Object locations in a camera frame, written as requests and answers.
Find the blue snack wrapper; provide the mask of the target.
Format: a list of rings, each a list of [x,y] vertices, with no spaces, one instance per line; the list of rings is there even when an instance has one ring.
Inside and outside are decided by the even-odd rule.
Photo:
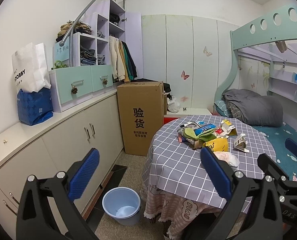
[[[210,130],[214,130],[216,128],[215,125],[213,124],[207,124],[207,125],[204,125],[200,128],[197,128],[195,129],[195,135],[200,135],[200,134],[203,134],[203,133],[208,133],[208,131]]]

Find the yellow white carton box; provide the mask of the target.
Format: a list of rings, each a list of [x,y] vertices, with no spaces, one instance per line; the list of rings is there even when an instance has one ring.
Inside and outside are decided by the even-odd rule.
[[[229,120],[225,119],[221,121],[216,133],[218,138],[234,137],[237,136],[237,129]]]

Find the yellow snack bag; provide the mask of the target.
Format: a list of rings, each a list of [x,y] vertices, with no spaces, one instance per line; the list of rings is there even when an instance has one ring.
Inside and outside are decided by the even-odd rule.
[[[207,141],[203,144],[203,147],[208,147],[213,152],[228,152],[229,144],[227,138],[216,138]]]

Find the light blue plastic trash bin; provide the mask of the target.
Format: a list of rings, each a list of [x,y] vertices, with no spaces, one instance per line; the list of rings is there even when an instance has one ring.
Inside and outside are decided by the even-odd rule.
[[[140,220],[141,199],[128,187],[109,190],[102,199],[105,213],[124,226],[134,226]]]

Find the teal patterned mattress sheet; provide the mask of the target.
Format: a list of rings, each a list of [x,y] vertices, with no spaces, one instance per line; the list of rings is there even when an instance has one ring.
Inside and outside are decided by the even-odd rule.
[[[285,147],[285,141],[291,138],[297,143],[297,131],[283,122],[280,127],[253,126],[271,143],[277,164],[293,181],[297,181],[297,157]]]

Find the grey folded duvet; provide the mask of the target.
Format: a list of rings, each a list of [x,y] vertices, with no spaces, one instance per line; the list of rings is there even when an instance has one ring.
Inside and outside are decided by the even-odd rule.
[[[230,89],[222,99],[232,116],[250,126],[280,127],[283,124],[283,107],[277,98],[260,95],[247,89]]]

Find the small white folded carton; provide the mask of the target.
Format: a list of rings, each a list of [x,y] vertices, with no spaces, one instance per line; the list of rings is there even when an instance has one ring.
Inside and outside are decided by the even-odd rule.
[[[247,149],[248,141],[246,140],[246,134],[239,134],[234,140],[234,149],[242,151],[244,153],[249,153],[250,151]]]

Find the long white low cabinet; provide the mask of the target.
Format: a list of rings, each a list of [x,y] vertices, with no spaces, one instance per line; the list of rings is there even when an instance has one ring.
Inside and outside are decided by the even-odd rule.
[[[0,134],[0,224],[16,236],[16,215],[29,175],[50,178],[95,148],[100,163],[81,198],[74,204],[87,216],[93,199],[123,149],[117,94],[99,95],[45,122],[18,123]]]

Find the white plastic bag on table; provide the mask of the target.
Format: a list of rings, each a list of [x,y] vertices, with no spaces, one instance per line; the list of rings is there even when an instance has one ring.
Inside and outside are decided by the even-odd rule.
[[[231,167],[238,167],[240,164],[240,161],[236,156],[231,154],[230,152],[214,152],[214,155],[221,161],[225,161],[227,164],[229,164]]]

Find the blue paper gift bag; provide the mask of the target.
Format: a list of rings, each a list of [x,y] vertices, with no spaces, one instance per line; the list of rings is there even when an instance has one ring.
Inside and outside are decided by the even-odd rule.
[[[17,94],[19,121],[33,126],[53,117],[51,90],[42,88],[39,92],[27,93],[20,90]]]

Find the red storage box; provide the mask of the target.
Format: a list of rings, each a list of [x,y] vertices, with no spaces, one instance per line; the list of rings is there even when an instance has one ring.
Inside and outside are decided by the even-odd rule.
[[[181,108],[177,113],[167,111],[164,115],[164,124],[192,115],[212,115],[212,113],[207,108]]]

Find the tall brown cardboard box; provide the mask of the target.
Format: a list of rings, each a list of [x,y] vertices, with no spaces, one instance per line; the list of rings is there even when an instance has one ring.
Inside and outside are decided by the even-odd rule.
[[[117,87],[125,153],[146,156],[164,122],[162,82],[133,82]]]

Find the white paper shopping bag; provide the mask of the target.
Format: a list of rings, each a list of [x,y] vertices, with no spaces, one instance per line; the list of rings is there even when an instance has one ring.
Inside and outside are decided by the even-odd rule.
[[[29,43],[12,55],[13,79],[17,93],[51,88],[44,43]]]

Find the hanging jackets row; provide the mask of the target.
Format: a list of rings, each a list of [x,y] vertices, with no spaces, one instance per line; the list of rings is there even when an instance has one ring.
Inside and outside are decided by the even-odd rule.
[[[123,82],[135,80],[138,75],[127,44],[116,37],[109,36],[109,51],[113,79]]]

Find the grey metal stair handrail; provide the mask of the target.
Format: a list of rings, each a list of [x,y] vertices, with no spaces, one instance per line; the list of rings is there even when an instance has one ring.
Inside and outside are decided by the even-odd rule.
[[[68,37],[73,34],[75,25],[80,21],[82,16],[86,13],[86,11],[96,2],[97,0],[91,0],[90,3],[82,10],[82,12],[76,17],[70,28],[67,30],[62,40],[59,42],[59,45],[64,46]],[[123,0],[122,8],[125,9],[126,0]]]

